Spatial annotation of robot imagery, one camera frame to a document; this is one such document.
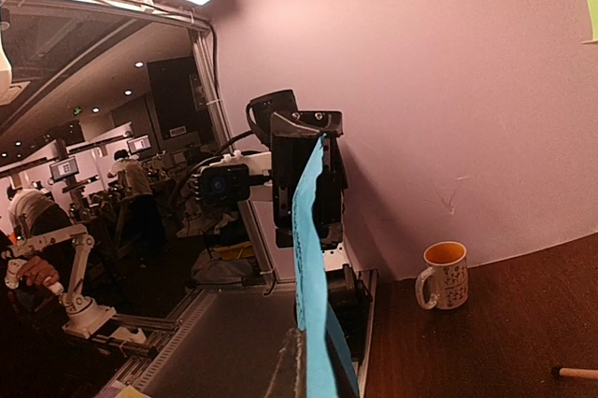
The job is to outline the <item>pink music stand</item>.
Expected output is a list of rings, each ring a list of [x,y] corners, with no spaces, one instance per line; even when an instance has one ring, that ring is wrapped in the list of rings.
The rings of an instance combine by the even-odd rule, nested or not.
[[[587,380],[597,380],[598,370],[597,369],[580,369],[580,368],[568,368],[555,366],[551,369],[551,374],[555,378],[579,378]]]

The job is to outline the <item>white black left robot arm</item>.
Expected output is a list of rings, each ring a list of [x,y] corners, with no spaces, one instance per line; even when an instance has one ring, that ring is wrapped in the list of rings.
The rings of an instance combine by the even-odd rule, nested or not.
[[[338,146],[342,113],[300,110],[293,91],[281,90],[252,99],[246,106],[246,119],[271,152],[273,220],[280,248],[292,245],[292,197],[317,140],[324,137],[313,218],[322,248],[335,249],[344,238],[343,198],[348,188]]]

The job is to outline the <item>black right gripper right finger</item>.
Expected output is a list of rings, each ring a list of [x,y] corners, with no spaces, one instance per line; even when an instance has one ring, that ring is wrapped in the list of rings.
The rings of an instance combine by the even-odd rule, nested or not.
[[[326,344],[333,368],[337,395],[357,398],[359,384],[349,345],[338,318],[331,308],[327,309],[326,315]]]

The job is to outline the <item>blue sheet music paper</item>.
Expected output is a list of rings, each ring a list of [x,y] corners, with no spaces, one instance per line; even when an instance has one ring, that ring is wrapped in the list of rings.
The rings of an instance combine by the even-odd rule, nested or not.
[[[306,395],[339,397],[326,344],[328,283],[313,208],[323,172],[324,138],[318,137],[292,198],[292,239],[297,324],[306,333]]]

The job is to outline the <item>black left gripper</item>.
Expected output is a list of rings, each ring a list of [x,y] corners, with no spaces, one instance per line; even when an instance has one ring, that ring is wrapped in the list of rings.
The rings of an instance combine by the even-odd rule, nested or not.
[[[273,221],[278,248],[293,244],[295,211],[304,210],[323,249],[344,239],[347,175],[338,139],[339,111],[279,111],[271,117]]]

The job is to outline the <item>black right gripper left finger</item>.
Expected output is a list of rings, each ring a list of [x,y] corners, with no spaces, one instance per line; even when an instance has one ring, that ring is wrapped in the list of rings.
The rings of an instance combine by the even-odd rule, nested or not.
[[[266,398],[306,397],[306,333],[291,328],[278,352]]]

